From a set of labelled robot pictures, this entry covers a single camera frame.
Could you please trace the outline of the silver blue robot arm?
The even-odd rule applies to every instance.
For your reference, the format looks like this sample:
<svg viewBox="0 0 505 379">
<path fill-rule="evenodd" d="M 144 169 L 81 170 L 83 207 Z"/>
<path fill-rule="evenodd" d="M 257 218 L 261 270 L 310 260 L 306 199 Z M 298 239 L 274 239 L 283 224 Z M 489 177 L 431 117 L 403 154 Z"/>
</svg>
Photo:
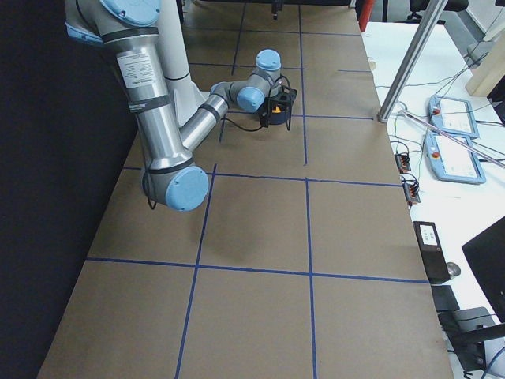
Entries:
<svg viewBox="0 0 505 379">
<path fill-rule="evenodd" d="M 244 81 L 201 92 L 191 78 L 175 1 L 67 1 L 67 33 L 115 54 L 144 153 L 141 185 L 149 201 L 191 211 L 209 190 L 193 153 L 231 105 L 256 113 L 281 90 L 281 58 L 266 49 Z"/>
</svg>

